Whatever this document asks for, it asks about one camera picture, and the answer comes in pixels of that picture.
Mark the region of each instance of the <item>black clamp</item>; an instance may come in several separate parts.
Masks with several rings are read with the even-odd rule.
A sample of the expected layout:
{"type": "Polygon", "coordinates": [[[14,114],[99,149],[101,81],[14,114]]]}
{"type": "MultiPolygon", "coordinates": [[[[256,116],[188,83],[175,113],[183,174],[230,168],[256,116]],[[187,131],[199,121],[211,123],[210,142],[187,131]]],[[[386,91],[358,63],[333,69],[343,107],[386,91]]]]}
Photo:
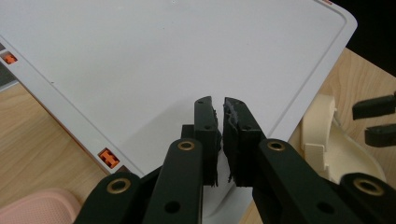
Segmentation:
{"type": "MultiPolygon", "coordinates": [[[[357,102],[352,107],[353,119],[366,119],[394,114],[396,92],[393,95],[357,102]]],[[[364,132],[365,143],[371,147],[396,146],[396,123],[369,127],[364,132]]]]}
{"type": "MultiPolygon", "coordinates": [[[[217,185],[221,134],[210,97],[194,111],[162,167],[142,178],[104,178],[75,223],[201,223],[203,185],[217,185]]],[[[267,139],[242,101],[225,99],[222,138],[230,179],[253,188],[264,223],[394,223],[393,188],[364,174],[345,175],[340,185],[321,178],[289,143],[267,139]]]]}

